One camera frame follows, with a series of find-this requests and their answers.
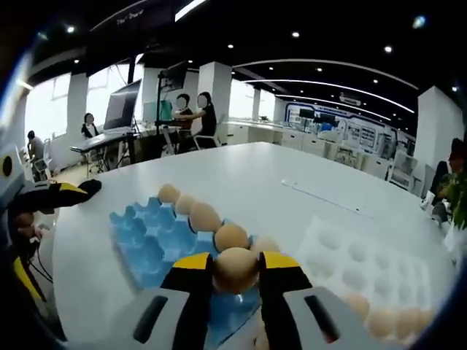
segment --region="window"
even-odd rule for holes
[[[251,119],[253,115],[253,96],[255,88],[245,82],[232,79],[229,117]]]
[[[33,130],[42,140],[66,132],[70,74],[43,82],[29,93],[26,100],[25,139]]]
[[[89,77],[86,112],[93,114],[96,126],[102,126],[105,123],[110,95],[126,85],[129,69],[130,66],[128,64],[119,64],[102,69]],[[142,79],[143,70],[143,65],[136,65],[134,69],[134,81]],[[134,116],[137,120],[142,119],[141,89],[134,107]]]
[[[260,116],[266,116],[269,120],[274,120],[274,107],[276,96],[269,91],[262,90],[260,93]]]

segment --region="blue egg tray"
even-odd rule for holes
[[[160,287],[172,265],[190,255],[219,255],[214,233],[195,233],[187,215],[175,214],[174,206],[151,197],[146,206],[134,203],[124,215],[110,214],[115,245],[138,289]],[[206,349],[216,349],[258,309],[257,287],[240,295],[214,294],[211,299]]]

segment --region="black ceiling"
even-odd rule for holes
[[[67,5],[55,16],[53,24],[43,30],[48,40],[39,40],[34,60],[39,62],[64,50],[86,45],[89,28],[132,2],[135,1],[111,1],[106,8],[96,7],[95,2],[89,0]],[[189,1],[179,0],[176,7],[180,8],[184,2]],[[339,101],[340,92],[352,93],[367,103],[362,109],[390,117],[395,127],[409,128],[415,135],[417,97],[432,85],[437,85],[467,110],[463,94],[463,87],[467,88],[463,11],[448,8],[448,4],[446,8],[437,6],[432,8],[410,1],[402,6],[367,1],[360,5],[355,1],[341,4],[335,1],[208,0],[181,21],[154,33],[157,40],[152,41],[152,52],[146,54],[144,61],[152,66],[169,66],[190,59],[193,68],[198,68],[210,61],[236,66],[255,61],[302,58],[340,61],[380,70],[419,89],[372,71],[331,63],[282,62],[245,67],[266,79],[327,82],[383,96],[415,113],[337,87],[277,83],[289,95],[323,100]],[[413,29],[413,21],[418,15],[425,16],[426,24]],[[68,25],[76,26],[75,33],[66,33],[64,28]],[[294,39],[293,31],[299,32],[300,37]],[[229,49],[228,44],[232,44],[233,49]],[[393,48],[391,54],[384,51],[386,45]],[[68,70],[86,70],[85,64],[85,60],[78,66],[71,62]],[[251,79],[239,72],[235,77]],[[378,80],[377,84],[373,83],[374,79]],[[273,92],[270,85],[255,85]],[[460,88],[456,93],[451,91],[454,85]]]

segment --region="white egg tray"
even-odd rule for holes
[[[343,299],[359,293],[371,309],[432,307],[430,275],[422,260],[346,227],[314,217],[294,256],[313,285]]]

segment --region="egg carton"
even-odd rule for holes
[[[341,298],[358,293],[368,300],[370,312],[432,307],[430,274],[422,260],[364,240],[346,227],[314,217],[294,257],[313,285]]]
[[[110,214],[113,241],[137,289],[160,287],[172,265],[183,257],[208,252],[219,255],[214,233],[194,232],[188,215],[176,214],[170,203],[151,197],[146,206],[134,203],[125,213]],[[255,237],[250,236],[250,243]],[[258,309],[260,295],[253,287],[241,295],[212,296],[206,349],[216,349]]]

